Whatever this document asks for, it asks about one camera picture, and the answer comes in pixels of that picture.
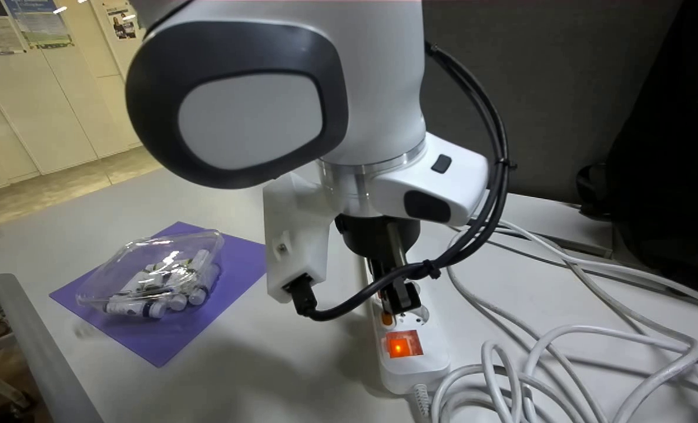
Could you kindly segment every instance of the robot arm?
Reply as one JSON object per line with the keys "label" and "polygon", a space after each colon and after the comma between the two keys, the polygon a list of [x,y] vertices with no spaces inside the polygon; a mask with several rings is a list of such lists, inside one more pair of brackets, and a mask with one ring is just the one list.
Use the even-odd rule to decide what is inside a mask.
{"label": "robot arm", "polygon": [[[275,299],[324,279],[334,219],[379,277],[403,266],[418,219],[458,226],[477,212],[486,159],[425,132],[421,0],[131,2],[148,38],[128,106],[145,147],[203,186],[278,179],[265,189]],[[290,175],[316,159],[320,186]],[[418,305],[404,283],[389,299],[389,312]]]}

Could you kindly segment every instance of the table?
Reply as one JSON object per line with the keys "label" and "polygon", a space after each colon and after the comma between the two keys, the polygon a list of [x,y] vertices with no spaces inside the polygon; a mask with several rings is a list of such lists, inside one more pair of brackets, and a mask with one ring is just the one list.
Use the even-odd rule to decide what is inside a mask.
{"label": "table", "polygon": [[[510,207],[514,219],[528,219],[528,205],[544,210],[544,202],[527,198],[513,205],[517,205],[514,212]],[[210,190],[156,172],[0,229],[0,273],[16,274],[16,279],[0,277],[0,301],[57,421],[411,421],[410,404],[383,392],[379,384],[371,327],[363,310],[336,323],[310,323],[292,305],[275,303],[262,279],[179,358],[156,368],[50,299],[55,288],[105,261],[121,245],[153,234],[175,222],[262,243],[262,189]],[[582,234],[591,226],[582,229],[581,219],[567,222]],[[450,229],[424,226],[411,259],[441,252],[450,237]],[[336,303],[354,291],[359,274],[358,259],[334,234],[329,283],[318,288],[320,303]],[[569,323],[622,328],[562,267],[484,247],[460,263],[458,274],[477,294],[514,310],[541,331]],[[432,318],[450,323],[453,364],[479,363],[477,351],[486,338],[517,353],[451,288],[446,277],[424,283],[424,288],[434,296],[434,303],[445,303]],[[698,307],[613,283],[606,283],[606,288],[627,305],[698,335]],[[605,338],[575,335],[562,345],[567,353],[631,366],[653,366],[662,360],[643,348]],[[636,378],[594,368],[581,368],[581,377],[588,387],[601,392],[600,404],[609,412],[636,384]],[[698,421],[698,394],[661,391],[643,404],[636,421]]]}

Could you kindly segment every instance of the wall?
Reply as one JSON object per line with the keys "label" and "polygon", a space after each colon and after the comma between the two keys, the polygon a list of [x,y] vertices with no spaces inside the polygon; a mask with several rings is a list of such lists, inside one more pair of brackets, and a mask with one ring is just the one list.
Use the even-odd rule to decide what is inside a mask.
{"label": "wall", "polygon": [[139,38],[116,38],[116,2],[58,0],[72,46],[0,56],[0,189],[139,145],[123,96]]}
{"label": "wall", "polygon": [[[493,96],[520,170],[517,193],[573,199],[573,176],[606,156],[681,0],[427,0],[427,41]],[[427,124],[486,147],[477,115],[427,65]]]}

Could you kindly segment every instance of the purple mat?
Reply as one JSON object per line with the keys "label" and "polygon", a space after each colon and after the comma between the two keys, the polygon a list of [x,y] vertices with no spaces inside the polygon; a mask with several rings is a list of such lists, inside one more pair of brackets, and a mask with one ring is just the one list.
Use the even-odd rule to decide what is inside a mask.
{"label": "purple mat", "polygon": [[[175,223],[164,229],[159,234],[190,234],[199,231],[203,229],[198,226]],[[264,245],[230,234],[225,234],[225,243],[215,261],[224,266],[224,273],[218,274],[210,301],[198,312],[179,312],[177,318],[168,318],[159,323],[136,320],[118,327],[110,325],[105,316],[101,316],[99,310],[81,305],[75,301],[75,294],[88,283],[89,273],[57,288],[50,296],[64,307],[69,307],[72,316],[88,320],[105,335],[116,338],[121,345],[130,348],[131,353],[151,363],[153,366],[164,366],[265,273]]]}

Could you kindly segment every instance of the red light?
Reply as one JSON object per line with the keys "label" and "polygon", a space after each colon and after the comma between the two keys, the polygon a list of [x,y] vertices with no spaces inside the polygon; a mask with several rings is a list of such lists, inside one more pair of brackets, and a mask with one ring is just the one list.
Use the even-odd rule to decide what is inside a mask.
{"label": "red light", "polygon": [[424,354],[416,331],[393,331],[385,335],[390,358]]}

